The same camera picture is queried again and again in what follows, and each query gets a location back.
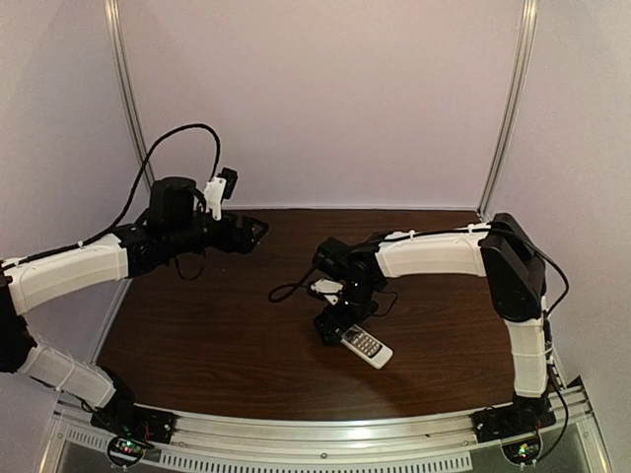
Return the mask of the white remote control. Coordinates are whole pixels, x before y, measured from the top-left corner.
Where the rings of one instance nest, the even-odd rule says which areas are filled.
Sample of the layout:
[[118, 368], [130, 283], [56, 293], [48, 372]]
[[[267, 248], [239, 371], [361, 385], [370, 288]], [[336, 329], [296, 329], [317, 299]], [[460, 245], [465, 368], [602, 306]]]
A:
[[340, 342], [376, 370], [382, 369], [393, 356], [389, 346], [358, 325], [350, 327], [341, 336]]

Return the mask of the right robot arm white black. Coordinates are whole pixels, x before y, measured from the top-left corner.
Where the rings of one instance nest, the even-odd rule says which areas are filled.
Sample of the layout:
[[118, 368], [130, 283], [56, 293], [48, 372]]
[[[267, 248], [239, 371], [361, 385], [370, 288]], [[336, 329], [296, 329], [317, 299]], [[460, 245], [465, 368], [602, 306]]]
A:
[[548, 424], [545, 262], [512, 215], [444, 232], [396, 231], [352, 245], [330, 237], [317, 248], [313, 266], [323, 276], [310, 291], [326, 302], [314, 320], [321, 342], [343, 344], [376, 369], [392, 351], [360, 325], [375, 315], [374, 295], [389, 280], [424, 274], [486, 279], [492, 306], [508, 329], [515, 371], [513, 401], [499, 421], [527, 431]]

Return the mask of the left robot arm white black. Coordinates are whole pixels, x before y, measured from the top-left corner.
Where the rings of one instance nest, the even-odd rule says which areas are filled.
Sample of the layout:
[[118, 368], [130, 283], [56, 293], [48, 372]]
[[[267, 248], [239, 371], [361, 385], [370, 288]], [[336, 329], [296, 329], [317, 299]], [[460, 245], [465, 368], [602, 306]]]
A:
[[92, 242], [79, 242], [43, 257], [15, 258], [1, 269], [1, 370], [25, 374], [64, 391], [100, 415], [124, 423], [135, 397], [113, 372], [76, 361], [29, 332], [33, 308], [100, 283], [137, 278], [188, 253], [209, 248], [251, 253], [268, 224], [226, 213], [238, 176], [223, 169], [204, 189], [193, 179], [170, 176], [153, 183], [148, 208], [132, 224], [115, 226]]

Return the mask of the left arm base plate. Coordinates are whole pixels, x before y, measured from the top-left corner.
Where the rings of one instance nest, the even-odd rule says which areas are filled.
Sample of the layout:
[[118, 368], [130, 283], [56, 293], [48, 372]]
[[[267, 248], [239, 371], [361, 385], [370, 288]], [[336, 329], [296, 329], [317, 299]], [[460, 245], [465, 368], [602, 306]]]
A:
[[96, 409], [90, 424], [126, 439], [169, 444], [175, 432], [176, 419], [174, 412], [134, 405], [127, 414], [117, 417]]

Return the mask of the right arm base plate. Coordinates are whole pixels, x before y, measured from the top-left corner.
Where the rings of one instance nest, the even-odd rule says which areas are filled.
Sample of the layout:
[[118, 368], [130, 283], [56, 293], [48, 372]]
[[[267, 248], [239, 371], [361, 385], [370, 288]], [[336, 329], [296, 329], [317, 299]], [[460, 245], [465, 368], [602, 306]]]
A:
[[556, 423], [550, 403], [541, 399], [520, 398], [505, 406], [475, 411], [470, 418], [479, 443], [534, 434]]

